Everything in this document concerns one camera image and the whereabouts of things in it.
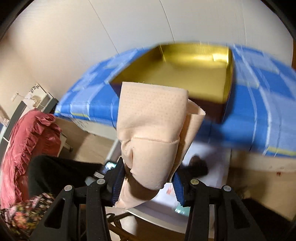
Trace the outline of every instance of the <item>bed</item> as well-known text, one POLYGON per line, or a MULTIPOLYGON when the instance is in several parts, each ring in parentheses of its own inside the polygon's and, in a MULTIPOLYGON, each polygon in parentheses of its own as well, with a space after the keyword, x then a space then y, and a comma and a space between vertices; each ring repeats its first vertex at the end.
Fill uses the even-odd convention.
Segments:
MULTIPOLYGON (((269 54, 230 45, 234 84, 222 124, 205 120, 196 140, 296 156, 296 72, 269 54)), ((116 128, 119 99, 110 80, 149 48, 132 49, 92 66, 62 97, 55 115, 83 125, 116 128)))

